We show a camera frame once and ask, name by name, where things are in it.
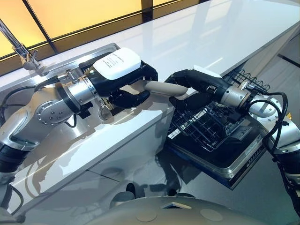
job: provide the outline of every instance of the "cable connector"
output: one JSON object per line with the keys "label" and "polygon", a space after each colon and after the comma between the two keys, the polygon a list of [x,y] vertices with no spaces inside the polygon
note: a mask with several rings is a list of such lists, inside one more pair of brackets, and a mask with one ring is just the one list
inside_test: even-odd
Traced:
{"label": "cable connector", "polygon": [[276,124],[281,124],[282,126],[288,126],[289,123],[286,121],[279,122],[278,120],[275,122]]}

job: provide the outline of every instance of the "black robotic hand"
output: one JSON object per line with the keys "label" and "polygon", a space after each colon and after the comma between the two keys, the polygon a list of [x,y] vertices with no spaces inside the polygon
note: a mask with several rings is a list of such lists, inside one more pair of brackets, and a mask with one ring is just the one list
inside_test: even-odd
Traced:
{"label": "black robotic hand", "polygon": [[193,88],[199,92],[184,100],[170,97],[172,105],[180,111],[199,109],[211,101],[219,102],[230,86],[221,77],[208,75],[195,69],[178,71],[169,76],[165,82]]}

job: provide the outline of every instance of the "white label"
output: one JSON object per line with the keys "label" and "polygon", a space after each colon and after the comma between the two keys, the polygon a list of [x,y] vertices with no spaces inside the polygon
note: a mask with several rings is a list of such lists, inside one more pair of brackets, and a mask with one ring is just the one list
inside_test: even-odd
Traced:
{"label": "white label", "polygon": [[109,68],[116,66],[119,62],[124,62],[123,59],[121,59],[119,56],[117,56],[117,55],[114,54],[114,53],[108,55],[108,57],[103,58],[102,61],[103,61]]}
{"label": "white label", "polygon": [[106,79],[115,80],[138,69],[140,57],[128,48],[121,48],[97,60],[93,66]]}

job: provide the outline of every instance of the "window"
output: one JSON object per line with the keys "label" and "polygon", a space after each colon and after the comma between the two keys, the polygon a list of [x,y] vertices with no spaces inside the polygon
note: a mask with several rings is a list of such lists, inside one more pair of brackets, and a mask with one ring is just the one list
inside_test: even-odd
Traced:
{"label": "window", "polygon": [[[0,18],[37,59],[148,22],[199,0],[6,0]],[[0,75],[20,68],[19,56],[0,32]]]}

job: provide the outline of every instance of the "black wire basket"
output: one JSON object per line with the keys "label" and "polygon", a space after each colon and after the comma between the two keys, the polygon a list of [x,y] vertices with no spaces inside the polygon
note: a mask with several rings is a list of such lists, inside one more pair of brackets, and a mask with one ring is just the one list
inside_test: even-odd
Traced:
{"label": "black wire basket", "polygon": [[[256,77],[245,73],[244,70],[232,71],[224,79],[233,86],[240,85],[247,80],[251,85],[259,87],[264,91],[270,89],[269,85],[258,81]],[[228,116],[233,113],[233,109],[212,102],[205,107],[193,111],[179,111],[175,109],[168,131],[168,138],[173,139],[178,134],[190,136],[203,149],[212,152],[218,148],[241,124],[243,119],[236,123],[230,123]]]}

